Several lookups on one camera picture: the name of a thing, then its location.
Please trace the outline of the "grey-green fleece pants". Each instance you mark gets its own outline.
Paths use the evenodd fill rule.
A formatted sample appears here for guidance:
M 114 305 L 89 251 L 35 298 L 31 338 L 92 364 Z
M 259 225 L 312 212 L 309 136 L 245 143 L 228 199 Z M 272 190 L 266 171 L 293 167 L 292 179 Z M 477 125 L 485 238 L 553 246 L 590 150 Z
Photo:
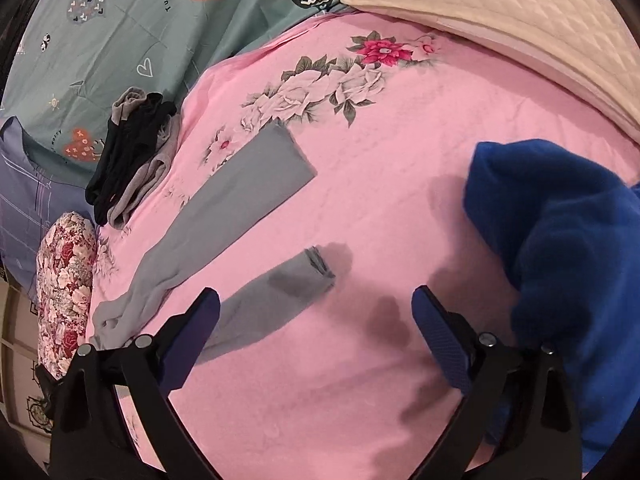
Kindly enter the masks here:
M 204 269 L 258 221 L 314 178 L 292 136 L 270 122 L 209 178 L 143 256 L 126 292 L 99 304 L 91 343 L 117 349 L 160 310 L 171 289 Z M 204 363 L 254 344 L 296 318 L 334 285 L 317 247 L 254 278 L 224 300 L 220 318 L 198 357 Z

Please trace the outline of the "red floral pillow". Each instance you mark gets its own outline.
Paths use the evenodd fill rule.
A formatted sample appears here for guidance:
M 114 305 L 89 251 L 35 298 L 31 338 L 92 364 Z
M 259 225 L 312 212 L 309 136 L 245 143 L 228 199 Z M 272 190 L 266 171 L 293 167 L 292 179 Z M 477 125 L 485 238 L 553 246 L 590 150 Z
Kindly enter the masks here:
M 66 212 L 37 252 L 38 363 L 56 379 L 85 342 L 97 250 L 91 221 Z

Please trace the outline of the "blue fleece garment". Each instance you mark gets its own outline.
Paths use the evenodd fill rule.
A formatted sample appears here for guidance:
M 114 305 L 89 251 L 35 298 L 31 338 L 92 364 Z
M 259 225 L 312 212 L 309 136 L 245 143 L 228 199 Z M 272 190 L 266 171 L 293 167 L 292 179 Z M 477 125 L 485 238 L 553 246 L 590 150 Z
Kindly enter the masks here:
M 549 141 L 482 142 L 463 207 L 520 294 L 516 340 L 562 356 L 590 470 L 639 401 L 639 189 Z

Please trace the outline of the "blue plaid sheet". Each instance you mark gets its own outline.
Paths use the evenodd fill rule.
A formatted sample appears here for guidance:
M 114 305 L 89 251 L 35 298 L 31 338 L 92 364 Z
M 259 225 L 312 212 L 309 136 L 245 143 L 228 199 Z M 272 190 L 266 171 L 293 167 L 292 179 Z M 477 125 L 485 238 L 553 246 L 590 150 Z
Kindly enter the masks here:
M 36 296 L 36 255 L 52 224 L 66 212 L 93 218 L 85 190 L 55 182 L 32 166 L 17 118 L 1 128 L 1 259 L 29 297 Z

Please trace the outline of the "folded grey pants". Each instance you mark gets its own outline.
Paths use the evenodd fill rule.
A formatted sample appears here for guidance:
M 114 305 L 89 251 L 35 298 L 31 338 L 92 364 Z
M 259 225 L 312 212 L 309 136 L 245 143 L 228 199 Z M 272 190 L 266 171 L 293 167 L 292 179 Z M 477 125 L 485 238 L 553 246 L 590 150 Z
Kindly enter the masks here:
M 167 176 L 177 153 L 178 133 L 181 117 L 177 112 L 167 125 L 160 129 L 157 151 L 149 162 L 145 162 L 126 186 L 122 198 L 107 213 L 107 223 L 114 229 L 123 229 L 134 210 L 154 191 Z

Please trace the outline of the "folded black pants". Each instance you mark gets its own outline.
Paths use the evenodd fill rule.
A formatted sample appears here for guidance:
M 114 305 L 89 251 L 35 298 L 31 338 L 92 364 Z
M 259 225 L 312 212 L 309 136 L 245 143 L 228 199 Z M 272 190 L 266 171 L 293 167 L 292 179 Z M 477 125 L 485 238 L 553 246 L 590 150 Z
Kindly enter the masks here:
M 107 224 L 108 211 L 122 198 L 134 174 L 156 153 L 160 129 L 176 114 L 175 103 L 165 101 L 161 93 L 134 87 L 112 104 L 106 141 L 85 192 L 98 226 Z

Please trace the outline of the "pink floral bed sheet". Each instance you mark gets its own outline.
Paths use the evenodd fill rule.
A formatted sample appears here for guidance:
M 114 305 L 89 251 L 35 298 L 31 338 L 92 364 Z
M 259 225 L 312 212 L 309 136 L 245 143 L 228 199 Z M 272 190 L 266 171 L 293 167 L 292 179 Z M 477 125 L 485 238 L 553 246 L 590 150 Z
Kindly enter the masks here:
M 203 75 L 167 178 L 125 229 L 101 233 L 95 304 L 126 292 L 213 164 L 270 118 L 316 177 L 172 292 L 148 329 L 202 288 L 230 296 L 309 246 L 335 285 L 262 341 L 198 366 L 172 403 L 227 479 L 406 478 L 459 400 L 413 323 L 412 292 L 430 286 L 477 330 L 511 335 L 515 292 L 462 206 L 477 143 L 548 140 L 627 182 L 638 146 L 470 42 L 374 14 L 312 18 Z

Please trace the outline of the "teal heart-print sheet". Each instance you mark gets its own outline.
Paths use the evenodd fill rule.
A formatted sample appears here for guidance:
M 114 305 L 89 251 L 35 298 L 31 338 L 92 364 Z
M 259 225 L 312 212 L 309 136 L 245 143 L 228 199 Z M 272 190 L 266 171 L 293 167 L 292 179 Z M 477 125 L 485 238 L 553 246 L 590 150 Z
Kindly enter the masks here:
M 83 185 L 131 87 L 183 100 L 210 66 L 338 0 L 3 0 L 1 184 Z

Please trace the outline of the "cream quilted pillow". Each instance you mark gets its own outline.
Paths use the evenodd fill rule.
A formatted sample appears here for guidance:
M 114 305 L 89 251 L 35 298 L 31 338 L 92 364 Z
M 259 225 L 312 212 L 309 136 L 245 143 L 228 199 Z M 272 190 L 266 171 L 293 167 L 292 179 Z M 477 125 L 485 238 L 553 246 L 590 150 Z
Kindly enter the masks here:
M 576 94 L 639 136 L 639 46 L 612 0 L 342 0 L 469 39 Z

